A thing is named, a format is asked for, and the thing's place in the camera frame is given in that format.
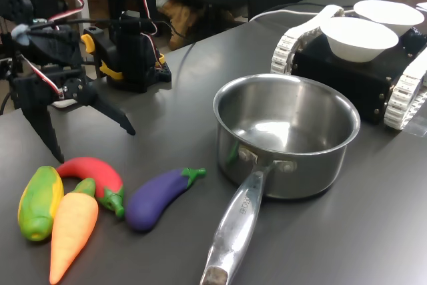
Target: pepper stem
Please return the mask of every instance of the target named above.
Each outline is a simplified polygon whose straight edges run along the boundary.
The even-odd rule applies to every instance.
[[[199,175],[206,175],[206,169],[200,168],[198,170],[194,170],[192,168],[184,168],[181,172],[181,176],[188,176],[188,184],[187,189],[194,183],[195,179]]]
[[[111,207],[114,208],[115,215],[118,218],[123,218],[125,215],[125,209],[123,208],[123,205],[121,205],[121,201],[122,199],[119,195],[112,195],[112,197],[109,198]]]
[[[77,184],[75,189],[72,191],[73,193],[82,193],[89,195],[91,197],[95,197],[95,180],[92,178],[86,178]]]

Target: carrot top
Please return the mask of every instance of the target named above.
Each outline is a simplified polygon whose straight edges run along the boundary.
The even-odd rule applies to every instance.
[[[91,197],[95,197],[95,188],[95,180],[93,180],[92,178],[86,178],[85,180],[82,180],[77,184],[72,193],[81,193],[89,195]]]

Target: robotic arm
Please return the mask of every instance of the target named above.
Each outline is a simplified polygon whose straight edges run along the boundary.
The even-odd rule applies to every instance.
[[[39,27],[47,20],[63,19],[73,13],[61,0],[0,0],[0,16],[18,25],[9,33],[0,18],[3,20],[0,38],[6,56],[0,59],[0,79],[9,82],[15,107],[22,109],[60,162],[64,162],[64,157],[47,110],[55,101],[74,99],[90,105],[135,135],[126,115],[103,99],[88,82],[82,67],[78,32],[67,25]],[[28,63],[34,74],[20,76],[22,63]]]

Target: gray table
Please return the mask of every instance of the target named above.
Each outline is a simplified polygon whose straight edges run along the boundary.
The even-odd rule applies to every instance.
[[[149,234],[133,233],[101,210],[86,249],[62,284],[199,283],[212,236],[236,188],[216,166],[212,99],[232,79],[269,71],[286,26],[301,19],[276,15],[216,35],[199,42],[183,64],[186,49],[168,54],[172,86],[160,84],[134,95],[99,83],[128,113],[136,136],[91,108],[53,112],[65,157],[109,162],[122,175],[127,195],[173,168],[205,167],[208,172]],[[423,123],[425,114],[416,123]],[[50,245],[26,242],[16,212],[35,170],[58,163],[20,111],[1,117],[0,142],[1,283],[48,284]],[[417,135],[363,123],[328,193],[307,202],[264,200],[234,284],[425,284],[426,152],[426,140]],[[69,191],[76,181],[64,183]]]

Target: paper bowl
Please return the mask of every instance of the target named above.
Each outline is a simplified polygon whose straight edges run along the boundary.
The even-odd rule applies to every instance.
[[[424,21],[424,15],[415,8],[391,1],[359,1],[354,5],[354,11],[363,18],[387,26],[399,37]]]
[[[389,28],[358,18],[334,17],[323,22],[320,29],[328,38],[332,53],[354,63],[371,61],[399,42]]]

